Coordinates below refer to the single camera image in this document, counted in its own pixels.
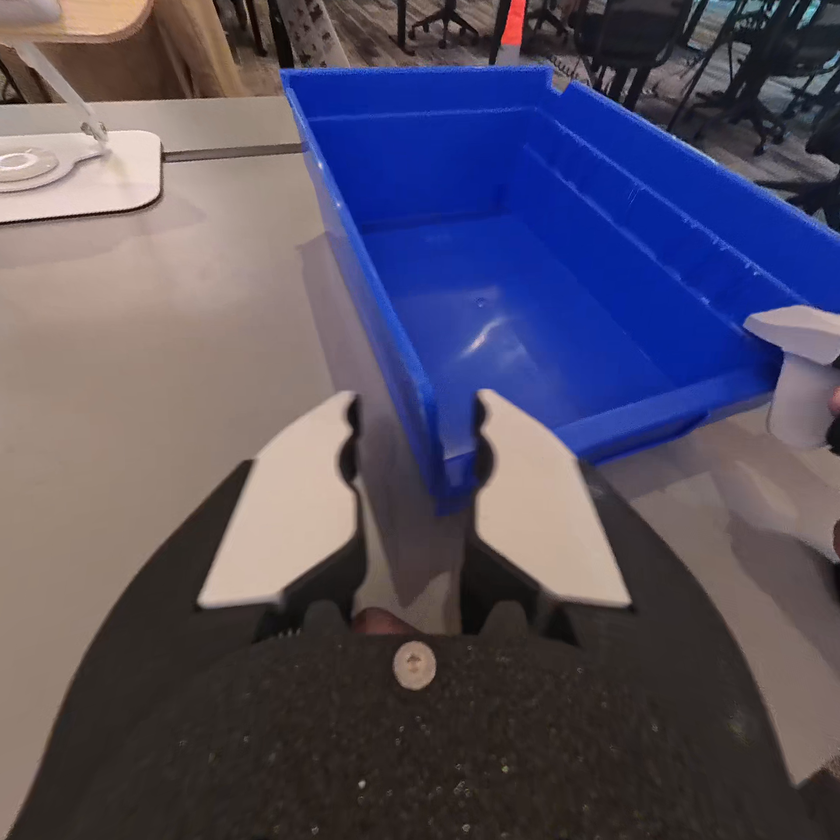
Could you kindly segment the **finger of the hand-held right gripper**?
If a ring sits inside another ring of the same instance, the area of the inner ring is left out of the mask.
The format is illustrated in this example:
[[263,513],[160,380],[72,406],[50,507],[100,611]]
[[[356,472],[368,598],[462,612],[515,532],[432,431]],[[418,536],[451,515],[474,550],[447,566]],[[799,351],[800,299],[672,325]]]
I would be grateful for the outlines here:
[[743,327],[783,354],[769,432],[794,448],[839,449],[839,316],[797,305],[753,313]]

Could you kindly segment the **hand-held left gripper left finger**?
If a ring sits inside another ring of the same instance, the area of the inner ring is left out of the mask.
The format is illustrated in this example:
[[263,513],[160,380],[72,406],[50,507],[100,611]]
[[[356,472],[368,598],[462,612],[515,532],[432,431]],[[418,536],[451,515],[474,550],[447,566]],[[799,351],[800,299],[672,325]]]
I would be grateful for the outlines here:
[[316,602],[350,620],[366,575],[361,499],[354,485],[358,396],[337,392],[279,431],[257,454],[196,604],[265,607],[298,629]]

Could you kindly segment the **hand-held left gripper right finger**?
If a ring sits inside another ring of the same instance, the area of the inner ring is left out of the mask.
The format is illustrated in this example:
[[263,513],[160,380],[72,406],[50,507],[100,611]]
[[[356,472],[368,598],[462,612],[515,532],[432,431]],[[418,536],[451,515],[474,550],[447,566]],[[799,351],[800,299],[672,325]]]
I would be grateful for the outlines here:
[[536,634],[574,634],[567,606],[630,610],[574,452],[491,389],[476,393],[474,434],[476,492],[459,576],[463,632],[478,634],[507,602]]

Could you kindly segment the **blue plastic bin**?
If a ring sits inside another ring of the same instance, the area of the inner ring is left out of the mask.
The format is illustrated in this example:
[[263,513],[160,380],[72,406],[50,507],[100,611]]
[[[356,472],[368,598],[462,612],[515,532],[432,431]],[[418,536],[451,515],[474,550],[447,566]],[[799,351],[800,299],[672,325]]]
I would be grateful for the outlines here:
[[436,511],[490,389],[599,465],[761,404],[755,312],[838,312],[831,228],[546,66],[280,73],[324,232]]

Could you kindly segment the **large black office chair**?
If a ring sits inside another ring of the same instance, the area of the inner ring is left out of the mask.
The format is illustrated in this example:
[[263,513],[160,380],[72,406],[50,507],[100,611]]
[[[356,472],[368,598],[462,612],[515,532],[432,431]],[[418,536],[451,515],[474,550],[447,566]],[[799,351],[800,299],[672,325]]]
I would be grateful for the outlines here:
[[671,57],[691,1],[579,2],[570,15],[574,48],[592,87],[635,111],[650,72]]

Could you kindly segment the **instruction sheet on tablet stand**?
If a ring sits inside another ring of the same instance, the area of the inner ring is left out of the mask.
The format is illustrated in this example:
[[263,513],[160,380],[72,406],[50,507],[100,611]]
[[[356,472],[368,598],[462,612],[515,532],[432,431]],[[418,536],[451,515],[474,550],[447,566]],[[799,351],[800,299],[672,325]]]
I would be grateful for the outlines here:
[[142,130],[109,133],[39,48],[126,39],[151,7],[147,1],[1,2],[2,45],[63,98],[79,123],[75,132],[2,133],[2,224],[124,214],[161,196],[159,136]]

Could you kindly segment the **orange traffic cone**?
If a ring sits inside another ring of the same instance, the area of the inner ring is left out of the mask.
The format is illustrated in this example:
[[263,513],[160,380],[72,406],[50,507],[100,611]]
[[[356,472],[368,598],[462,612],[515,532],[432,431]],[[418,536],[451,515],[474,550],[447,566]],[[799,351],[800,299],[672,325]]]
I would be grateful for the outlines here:
[[511,67],[519,63],[527,6],[527,1],[498,2],[491,40],[490,65]]

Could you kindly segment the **beige hanging coat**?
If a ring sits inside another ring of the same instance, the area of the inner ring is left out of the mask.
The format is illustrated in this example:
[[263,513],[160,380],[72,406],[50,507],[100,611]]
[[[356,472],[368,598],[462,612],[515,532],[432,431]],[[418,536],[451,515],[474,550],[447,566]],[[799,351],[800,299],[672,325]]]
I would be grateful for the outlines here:
[[154,2],[128,38],[39,49],[88,102],[250,95],[211,1]]

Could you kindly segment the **white printed poster panel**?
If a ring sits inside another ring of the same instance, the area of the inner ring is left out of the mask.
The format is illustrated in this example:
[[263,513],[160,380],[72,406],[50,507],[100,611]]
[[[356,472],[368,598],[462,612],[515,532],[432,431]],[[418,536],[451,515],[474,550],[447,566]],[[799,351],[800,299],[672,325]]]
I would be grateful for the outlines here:
[[325,2],[285,2],[282,16],[301,67],[350,67]]

